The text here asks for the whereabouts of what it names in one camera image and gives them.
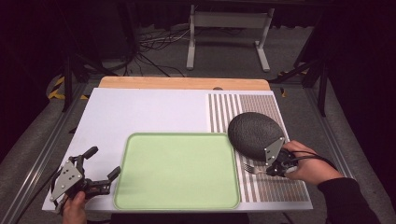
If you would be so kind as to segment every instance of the green tray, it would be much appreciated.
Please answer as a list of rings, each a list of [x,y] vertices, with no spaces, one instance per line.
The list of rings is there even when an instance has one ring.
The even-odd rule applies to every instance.
[[[120,210],[219,210],[240,202],[225,133],[134,133],[114,196]]]

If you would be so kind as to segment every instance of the black textured bowl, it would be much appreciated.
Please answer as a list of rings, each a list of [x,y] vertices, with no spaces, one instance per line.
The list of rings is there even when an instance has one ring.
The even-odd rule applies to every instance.
[[[284,136],[273,119],[256,112],[240,114],[228,126],[228,138],[233,148],[255,161],[265,161],[264,149]]]

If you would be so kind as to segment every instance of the person's left hand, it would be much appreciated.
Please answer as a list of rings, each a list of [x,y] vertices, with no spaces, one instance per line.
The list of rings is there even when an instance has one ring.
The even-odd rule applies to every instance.
[[[74,199],[68,199],[64,204],[63,224],[86,224],[85,192],[80,191]]]

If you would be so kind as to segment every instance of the sleeve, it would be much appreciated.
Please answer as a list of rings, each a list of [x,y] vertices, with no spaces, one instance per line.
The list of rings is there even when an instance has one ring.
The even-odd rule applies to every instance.
[[[330,223],[380,223],[356,180],[336,178],[320,183],[318,189],[324,194]]]

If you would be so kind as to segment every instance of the metal fork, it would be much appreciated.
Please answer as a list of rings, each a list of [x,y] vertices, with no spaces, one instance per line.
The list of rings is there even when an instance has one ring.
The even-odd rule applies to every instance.
[[[263,170],[261,170],[261,169],[259,169],[259,168],[256,168],[256,167],[254,167],[254,166],[247,165],[247,164],[244,164],[244,169],[245,169],[247,172],[249,172],[249,173],[251,173],[251,174],[254,174],[254,175],[257,175],[257,174],[266,174],[265,171],[263,171]]]

